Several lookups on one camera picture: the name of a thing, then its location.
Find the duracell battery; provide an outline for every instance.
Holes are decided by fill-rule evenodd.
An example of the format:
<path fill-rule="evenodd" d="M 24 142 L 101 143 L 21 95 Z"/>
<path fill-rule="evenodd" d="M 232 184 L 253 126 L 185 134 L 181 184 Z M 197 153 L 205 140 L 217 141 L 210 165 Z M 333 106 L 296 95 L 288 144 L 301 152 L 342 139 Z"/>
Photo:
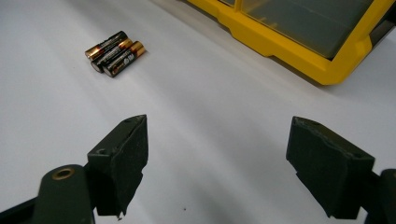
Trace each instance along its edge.
<path fill-rule="evenodd" d="M 113 60 L 103 67 L 105 73 L 110 77 L 115 77 L 123 69 L 129 66 L 134 60 L 136 60 L 140 55 L 146 52 L 145 47 L 139 41 L 132 44 L 129 49 L 120 52 Z"/>
<path fill-rule="evenodd" d="M 91 62 L 92 67 L 100 73 L 103 73 L 103 65 L 108 64 L 109 61 L 116 56 L 118 53 L 123 51 L 124 49 L 128 49 L 132 46 L 133 42 L 131 39 L 127 38 L 126 40 L 120 42 L 116 47 L 108 51 L 107 53 L 102 54 L 95 60 Z"/>
<path fill-rule="evenodd" d="M 119 31 L 118 33 L 111 36 L 109 39 L 85 51 L 85 55 L 90 61 L 93 61 L 102 54 L 113 49 L 126 38 L 128 38 L 128 36 L 123 31 Z"/>

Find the yellow plastic container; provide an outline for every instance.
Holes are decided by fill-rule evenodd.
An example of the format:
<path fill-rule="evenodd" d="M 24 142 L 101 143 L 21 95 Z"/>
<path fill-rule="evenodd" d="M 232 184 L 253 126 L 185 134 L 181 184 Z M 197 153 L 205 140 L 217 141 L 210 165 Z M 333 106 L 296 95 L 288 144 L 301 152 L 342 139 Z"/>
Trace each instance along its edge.
<path fill-rule="evenodd" d="M 342 82 L 372 50 L 395 0 L 188 0 L 263 56 L 322 85 Z"/>

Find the aa battery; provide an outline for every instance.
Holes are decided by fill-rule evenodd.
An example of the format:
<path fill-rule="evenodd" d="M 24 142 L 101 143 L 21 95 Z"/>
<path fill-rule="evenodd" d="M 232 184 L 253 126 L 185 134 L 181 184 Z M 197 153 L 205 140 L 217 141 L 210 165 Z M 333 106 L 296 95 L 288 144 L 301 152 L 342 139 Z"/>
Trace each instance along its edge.
<path fill-rule="evenodd" d="M 131 39 L 127 38 L 126 40 L 120 42 L 116 47 L 109 50 L 107 53 L 102 54 L 95 60 L 91 62 L 92 67 L 100 73 L 103 73 L 103 65 L 110 63 L 110 60 L 116 56 L 121 51 L 128 49 L 132 46 L 133 42 Z"/>
<path fill-rule="evenodd" d="M 119 31 L 118 33 L 111 36 L 109 39 L 85 51 L 85 55 L 90 61 L 93 61 L 102 54 L 113 49 L 126 38 L 128 38 L 128 36 L 123 31 Z"/>
<path fill-rule="evenodd" d="M 103 70 L 110 77 L 115 77 L 119 72 L 129 66 L 134 60 L 146 51 L 145 47 L 139 41 L 132 44 L 129 49 L 126 49 L 116 55 L 109 64 L 103 66 Z"/>

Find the yellow organizer box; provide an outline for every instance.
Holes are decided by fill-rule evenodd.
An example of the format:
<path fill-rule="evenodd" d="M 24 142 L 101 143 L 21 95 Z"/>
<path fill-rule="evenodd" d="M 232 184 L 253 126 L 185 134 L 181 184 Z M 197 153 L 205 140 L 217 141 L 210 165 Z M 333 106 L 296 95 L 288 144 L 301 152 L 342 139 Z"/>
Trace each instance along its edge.
<path fill-rule="evenodd" d="M 232 36 L 322 85 L 341 83 L 372 50 L 395 0 L 188 0 Z"/>

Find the white surface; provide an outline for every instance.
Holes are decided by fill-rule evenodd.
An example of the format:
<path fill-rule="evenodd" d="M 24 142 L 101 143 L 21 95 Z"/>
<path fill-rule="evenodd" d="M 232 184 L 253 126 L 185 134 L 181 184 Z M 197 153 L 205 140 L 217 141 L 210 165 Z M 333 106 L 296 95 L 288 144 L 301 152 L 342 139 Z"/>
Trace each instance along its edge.
<path fill-rule="evenodd" d="M 148 53 L 112 79 L 84 56 L 123 30 Z M 85 164 L 121 120 L 148 115 L 149 161 L 123 221 L 328 219 L 286 161 L 292 116 L 396 167 L 396 32 L 341 85 L 317 87 L 177 0 L 0 2 L 0 211 L 49 170 Z"/>

